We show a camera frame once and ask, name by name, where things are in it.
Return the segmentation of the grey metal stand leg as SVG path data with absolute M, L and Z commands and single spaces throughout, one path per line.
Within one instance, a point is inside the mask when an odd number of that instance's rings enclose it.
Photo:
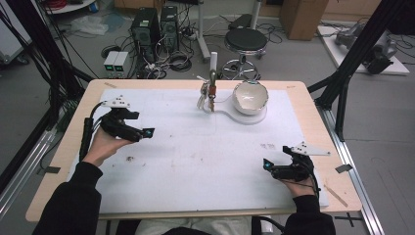
M 197 40 L 202 53 L 202 58 L 205 63 L 210 61 L 210 51 L 204 38 L 204 0 L 197 0 L 198 2 L 198 29 Z

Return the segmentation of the orange and tan leather keychain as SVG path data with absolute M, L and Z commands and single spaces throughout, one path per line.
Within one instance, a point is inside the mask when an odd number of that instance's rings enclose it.
M 208 107 L 211 112 L 214 112 L 214 99 L 216 97 L 216 86 L 210 84 L 208 87 Z

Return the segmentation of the person's right hand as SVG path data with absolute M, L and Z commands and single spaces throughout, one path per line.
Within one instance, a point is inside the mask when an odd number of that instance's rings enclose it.
M 316 186 L 310 176 L 301 181 L 294 179 L 281 179 L 281 182 L 289 189 L 293 198 L 300 196 L 316 196 Z

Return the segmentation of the aluminium rail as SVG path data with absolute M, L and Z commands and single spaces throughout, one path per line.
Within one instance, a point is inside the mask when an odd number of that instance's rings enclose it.
M 348 171 L 351 182 L 354 186 L 354 189 L 359 197 L 359 200 L 362 204 L 362 209 L 360 210 L 363 221 L 366 225 L 368 233 L 370 235 L 386 235 L 383 229 L 383 226 L 372 206 L 370 198 L 365 190 L 364 184 L 360 178 L 359 172 L 355 167 L 351 153 L 344 141 L 338 136 L 335 131 L 336 119 L 331 111 L 324 111 L 321 108 L 317 109 L 319 115 L 321 116 L 326 129 L 329 132 L 329 135 L 336 147 L 336 150 L 342 160 L 344 165 L 350 165 L 351 169 Z
M 46 154 L 56 138 L 55 130 L 44 131 L 34 145 L 29 149 L 22 165 L 18 168 L 11 181 L 0 194 L 0 221 L 5 217 L 9 208 L 18 197 L 30 176 L 34 173 L 41 158 Z

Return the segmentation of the white floor platform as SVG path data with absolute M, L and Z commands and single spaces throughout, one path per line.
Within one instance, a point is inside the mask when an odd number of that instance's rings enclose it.
M 337 30 L 330 26 L 318 26 L 318 32 L 322 37 L 325 48 L 328 50 L 331 58 L 338 68 L 344 60 L 348 50 L 344 45 L 335 43 Z M 395 56 L 391 57 L 392 64 L 382 71 L 382 74 L 388 75 L 409 75 L 410 71 Z

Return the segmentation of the black computer tower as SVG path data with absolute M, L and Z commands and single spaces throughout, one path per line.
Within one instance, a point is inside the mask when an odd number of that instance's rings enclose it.
M 165 52 L 174 52 L 179 49 L 177 13 L 176 6 L 161 8 L 161 38 Z
M 139 8 L 130 30 L 142 57 L 149 63 L 155 62 L 157 60 L 156 45 L 161 39 L 157 9 Z

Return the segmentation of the person's left hand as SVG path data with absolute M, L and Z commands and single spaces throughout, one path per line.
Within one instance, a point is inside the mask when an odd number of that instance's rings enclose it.
M 117 139 L 99 127 L 83 161 L 99 167 L 106 159 L 114 155 L 118 149 L 129 144 L 131 144 L 131 141 Z

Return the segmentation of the cardboard box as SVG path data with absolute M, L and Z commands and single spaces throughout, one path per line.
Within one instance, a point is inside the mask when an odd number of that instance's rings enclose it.
M 279 20 L 290 40 L 314 37 L 329 0 L 284 0 Z

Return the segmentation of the black metal frame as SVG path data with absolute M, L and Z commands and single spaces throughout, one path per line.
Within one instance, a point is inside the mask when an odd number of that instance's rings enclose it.
M 338 99 L 334 129 L 342 142 L 345 141 L 344 122 L 349 82 L 382 33 L 408 2 L 409 0 L 382 0 L 339 67 L 327 78 L 307 87 L 309 93 L 324 88 L 314 103 L 325 111 L 330 111 L 333 102 Z
M 6 191 L 12 178 L 26 160 L 28 152 L 40 138 L 44 130 L 58 122 L 58 112 L 63 105 L 79 101 L 85 92 L 80 80 L 90 82 L 93 77 L 76 68 L 69 62 L 53 39 L 50 29 L 42 20 L 31 0 L 5 0 L 24 30 L 32 40 L 30 46 L 13 27 L 6 14 L 0 11 L 0 20 L 21 43 L 29 57 L 34 61 L 42 78 L 49 84 L 50 108 L 37 123 L 21 148 L 0 174 L 0 194 Z

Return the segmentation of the white key stand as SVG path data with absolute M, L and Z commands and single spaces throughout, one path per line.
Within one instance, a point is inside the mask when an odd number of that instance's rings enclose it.
M 209 62 L 209 84 L 215 85 L 216 80 L 218 79 L 218 72 L 217 72 L 217 53 L 211 52 L 210 53 L 210 62 Z M 214 99 L 214 112 L 211 112 L 208 107 L 208 94 L 205 101 L 204 106 L 200 109 L 203 110 L 207 114 L 224 114 L 228 116 L 233 121 L 243 124 L 243 125 L 254 125 L 257 123 L 262 122 L 266 118 L 267 113 L 267 105 L 263 111 L 261 111 L 257 115 L 247 116 L 243 115 L 242 113 L 238 112 L 232 103 L 232 92 L 230 95 L 225 98 L 223 101 L 216 101 Z

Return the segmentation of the clear plastic bag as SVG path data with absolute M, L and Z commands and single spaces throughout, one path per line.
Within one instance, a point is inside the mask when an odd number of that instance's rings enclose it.
M 94 16 L 84 16 L 70 22 L 73 31 L 80 31 L 93 35 L 104 35 L 109 26 L 103 23 L 103 19 Z

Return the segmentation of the thin wooden stick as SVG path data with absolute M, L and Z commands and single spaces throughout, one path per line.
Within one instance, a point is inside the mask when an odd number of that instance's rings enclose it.
M 337 194 L 331 187 L 324 184 L 325 189 L 334 197 L 336 198 L 344 207 L 348 208 L 348 203 L 339 195 Z

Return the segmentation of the white bowl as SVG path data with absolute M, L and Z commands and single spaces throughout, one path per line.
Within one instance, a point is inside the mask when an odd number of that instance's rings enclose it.
M 269 96 L 265 86 L 257 81 L 243 81 L 232 93 L 234 108 L 243 115 L 253 116 L 263 111 Z

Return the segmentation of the white power supply unit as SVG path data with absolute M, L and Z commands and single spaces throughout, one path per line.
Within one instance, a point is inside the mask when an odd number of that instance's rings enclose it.
M 127 78 L 131 63 L 128 52 L 119 52 L 114 62 L 115 76 Z
M 108 78 L 115 77 L 115 60 L 117 56 L 118 56 L 118 51 L 111 51 L 108 54 L 104 62 L 104 68 L 105 68 Z

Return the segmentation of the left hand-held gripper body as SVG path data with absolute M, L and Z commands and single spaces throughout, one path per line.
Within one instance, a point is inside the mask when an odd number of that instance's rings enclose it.
M 141 129 L 125 123 L 126 119 L 137 119 L 139 113 L 129 111 L 130 104 L 122 95 L 112 100 L 104 101 L 102 106 L 111 109 L 101 117 L 100 126 L 105 132 L 113 137 L 119 137 L 131 142 L 139 142 L 143 139 L 143 131 Z

